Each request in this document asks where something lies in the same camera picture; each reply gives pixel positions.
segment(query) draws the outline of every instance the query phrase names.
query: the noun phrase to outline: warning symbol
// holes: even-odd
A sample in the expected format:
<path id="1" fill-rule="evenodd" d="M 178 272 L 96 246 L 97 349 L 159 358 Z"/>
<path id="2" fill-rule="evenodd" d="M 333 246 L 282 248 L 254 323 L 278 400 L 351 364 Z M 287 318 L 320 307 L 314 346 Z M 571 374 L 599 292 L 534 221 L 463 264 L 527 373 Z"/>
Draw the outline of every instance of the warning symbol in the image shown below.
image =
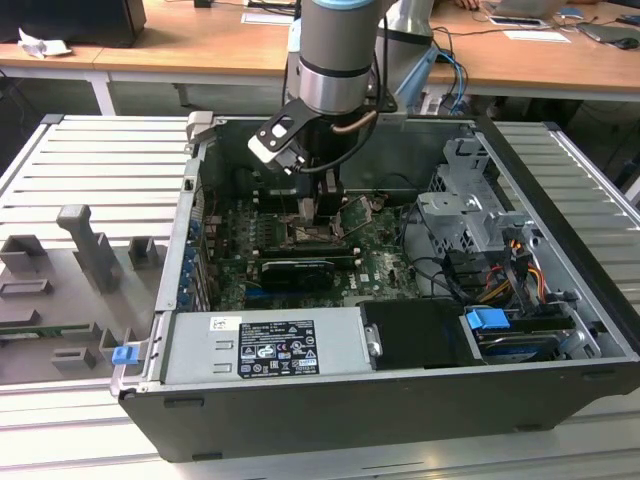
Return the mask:
<path id="1" fill-rule="evenodd" d="M 242 358 L 243 360 L 256 358 L 256 348 L 242 347 L 242 354 L 240 355 L 240 358 Z"/>

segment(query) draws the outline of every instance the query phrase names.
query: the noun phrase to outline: desk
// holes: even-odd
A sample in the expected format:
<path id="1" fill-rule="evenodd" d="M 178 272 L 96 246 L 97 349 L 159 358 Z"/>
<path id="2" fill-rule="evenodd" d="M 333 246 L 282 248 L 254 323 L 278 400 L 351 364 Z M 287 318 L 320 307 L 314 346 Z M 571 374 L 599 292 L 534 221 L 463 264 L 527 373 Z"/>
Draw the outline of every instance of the desk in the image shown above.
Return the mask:
<path id="1" fill-rule="evenodd" d="M 638 10 L 609 3 L 581 5 L 580 8 L 588 20 L 597 16 L 596 23 L 612 21 L 623 13 L 638 13 Z M 472 17 L 452 4 L 444 4 L 432 15 L 431 25 L 445 26 L 457 33 L 504 28 L 474 18 L 481 20 L 485 17 L 480 13 Z M 580 32 L 556 31 L 571 43 L 510 40 L 500 32 L 454 36 L 456 57 L 469 71 L 468 92 L 478 95 L 640 101 L 640 55 L 637 51 L 602 45 Z M 448 48 L 445 34 L 437 32 L 436 40 L 442 48 Z M 429 77 L 430 84 L 450 84 L 452 81 L 449 65 L 434 66 Z"/>
<path id="2" fill-rule="evenodd" d="M 238 5 L 241 0 L 232 0 Z M 9 76 L 86 80 L 100 111 L 117 113 L 109 85 L 114 81 L 174 84 L 280 85 L 288 29 L 240 23 L 243 8 L 195 9 L 190 1 L 145 0 L 147 24 L 135 48 L 73 47 L 74 55 L 38 60 L 15 45 L 0 45 L 0 68 Z M 587 18 L 613 20 L 634 9 L 612 4 L 586 6 Z M 452 4 L 439 6 L 433 26 L 452 32 L 498 28 L 475 21 Z M 469 71 L 468 92 L 479 95 L 640 101 L 637 52 L 600 45 L 577 32 L 572 43 L 509 40 L 503 33 L 454 37 L 454 49 Z M 443 46 L 446 36 L 436 37 Z M 438 64 L 430 85 L 453 81 L 449 65 Z"/>
<path id="3" fill-rule="evenodd" d="M 130 49 L 72 46 L 74 54 L 39 60 L 0 44 L 0 68 L 10 77 L 86 80 L 100 112 L 116 115 L 110 83 L 280 85 L 288 28 L 240 22 L 241 0 L 213 8 L 190 1 L 145 0 L 145 30 Z"/>

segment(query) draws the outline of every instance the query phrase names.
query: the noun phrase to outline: laptop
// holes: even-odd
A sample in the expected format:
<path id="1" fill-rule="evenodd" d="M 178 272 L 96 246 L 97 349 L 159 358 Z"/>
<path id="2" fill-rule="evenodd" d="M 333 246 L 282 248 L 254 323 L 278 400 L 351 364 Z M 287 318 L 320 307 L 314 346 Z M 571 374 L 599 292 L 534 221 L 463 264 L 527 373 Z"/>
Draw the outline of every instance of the laptop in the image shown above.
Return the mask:
<path id="1" fill-rule="evenodd" d="M 502 0 L 483 2 L 487 13 L 496 17 L 509 18 L 551 18 L 567 0 Z"/>

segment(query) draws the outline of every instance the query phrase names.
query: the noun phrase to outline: sticker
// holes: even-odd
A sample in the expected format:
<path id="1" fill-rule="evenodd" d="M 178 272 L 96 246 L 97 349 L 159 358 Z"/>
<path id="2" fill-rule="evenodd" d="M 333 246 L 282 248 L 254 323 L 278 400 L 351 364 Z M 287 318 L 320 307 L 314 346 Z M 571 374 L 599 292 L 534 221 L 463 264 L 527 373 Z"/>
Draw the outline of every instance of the sticker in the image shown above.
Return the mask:
<path id="1" fill-rule="evenodd" d="M 213 318 L 240 319 L 241 317 Z M 237 329 L 239 330 L 238 354 L 240 357 L 238 375 L 242 378 L 320 373 L 313 320 L 268 323 L 238 322 Z"/>
<path id="2" fill-rule="evenodd" d="M 211 317 L 209 330 L 238 330 L 242 323 L 242 317 Z"/>

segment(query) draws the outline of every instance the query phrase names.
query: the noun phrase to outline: floor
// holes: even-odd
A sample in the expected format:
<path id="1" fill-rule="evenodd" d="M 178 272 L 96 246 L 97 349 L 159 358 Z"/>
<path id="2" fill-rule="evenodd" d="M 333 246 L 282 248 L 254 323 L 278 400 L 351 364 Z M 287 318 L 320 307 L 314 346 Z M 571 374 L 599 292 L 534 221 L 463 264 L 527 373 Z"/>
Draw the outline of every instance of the floor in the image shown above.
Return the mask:
<path id="1" fill-rule="evenodd" d="M 97 115 L 98 105 L 88 83 L 67 80 L 24 79 L 18 90 L 9 87 L 0 98 L 0 170 L 12 161 L 37 126 L 39 113 Z M 116 83 L 115 100 L 122 115 L 185 115 L 190 109 L 178 103 L 168 84 Z M 276 87 L 196 85 L 189 87 L 190 101 L 198 110 L 224 114 L 270 114 L 279 106 Z M 509 100 L 509 119 L 519 119 L 523 99 Z M 580 149 L 613 178 L 625 162 L 640 151 L 640 104 L 586 102 L 565 132 Z"/>

